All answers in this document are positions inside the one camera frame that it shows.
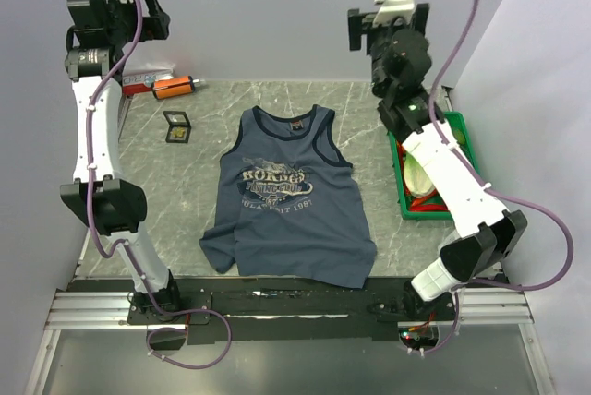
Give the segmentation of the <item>gold brooch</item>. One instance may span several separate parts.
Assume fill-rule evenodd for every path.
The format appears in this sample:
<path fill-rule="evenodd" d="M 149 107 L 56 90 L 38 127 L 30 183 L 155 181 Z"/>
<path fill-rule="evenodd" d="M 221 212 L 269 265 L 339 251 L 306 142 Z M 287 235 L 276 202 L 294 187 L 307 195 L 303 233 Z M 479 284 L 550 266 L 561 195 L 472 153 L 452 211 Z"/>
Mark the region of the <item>gold brooch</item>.
<path fill-rule="evenodd" d="M 174 139 L 184 139 L 186 132 L 187 132 L 187 130 L 185 128 L 176 128 L 172 132 L 172 137 Z"/>

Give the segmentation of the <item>blue sleeveless shirt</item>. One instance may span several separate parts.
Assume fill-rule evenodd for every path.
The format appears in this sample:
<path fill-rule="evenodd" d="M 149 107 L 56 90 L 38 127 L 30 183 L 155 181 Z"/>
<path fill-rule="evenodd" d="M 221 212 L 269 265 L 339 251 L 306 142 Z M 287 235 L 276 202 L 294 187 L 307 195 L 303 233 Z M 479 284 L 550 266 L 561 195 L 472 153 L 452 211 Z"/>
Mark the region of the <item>blue sleeveless shirt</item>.
<path fill-rule="evenodd" d="M 335 112 L 243 112 L 220 159 L 213 226 L 199 245 L 219 273 L 364 286 L 377 255 L 353 165 L 333 141 Z"/>

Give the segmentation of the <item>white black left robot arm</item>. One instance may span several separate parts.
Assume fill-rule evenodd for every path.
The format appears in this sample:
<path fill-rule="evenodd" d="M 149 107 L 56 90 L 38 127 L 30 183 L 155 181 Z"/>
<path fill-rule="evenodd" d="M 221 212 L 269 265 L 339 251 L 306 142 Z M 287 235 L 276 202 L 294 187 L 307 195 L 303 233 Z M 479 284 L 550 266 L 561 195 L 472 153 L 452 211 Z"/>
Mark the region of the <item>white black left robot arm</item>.
<path fill-rule="evenodd" d="M 172 272 L 163 264 L 144 224 L 147 198 L 127 181 L 118 151 L 122 75 L 129 44 L 164 40 L 169 16 L 157 0 L 66 0 L 73 19 L 66 34 L 65 67 L 78 110 L 78 155 L 73 179 L 60 187 L 64 204 L 90 230 L 102 257 L 119 253 L 135 291 L 131 304 L 142 314 L 171 323 L 183 301 Z M 106 237 L 110 248 L 99 245 Z"/>

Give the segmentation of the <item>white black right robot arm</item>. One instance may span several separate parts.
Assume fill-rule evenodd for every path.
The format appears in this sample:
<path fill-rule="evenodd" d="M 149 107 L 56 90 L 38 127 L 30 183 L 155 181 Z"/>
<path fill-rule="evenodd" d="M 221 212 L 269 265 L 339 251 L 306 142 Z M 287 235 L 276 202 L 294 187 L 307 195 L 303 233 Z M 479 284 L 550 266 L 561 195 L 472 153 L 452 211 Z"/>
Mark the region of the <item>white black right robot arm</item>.
<path fill-rule="evenodd" d="M 439 257 L 404 284 L 407 316 L 424 319 L 442 296 L 509 254 L 527 220 L 509 211 L 472 175 L 442 110 L 429 102 L 423 80 L 431 68 L 426 26 L 429 5 L 407 11 L 347 13 L 349 48 L 371 58 L 371 90 L 381 122 L 425 171 L 451 213 L 458 233 Z"/>

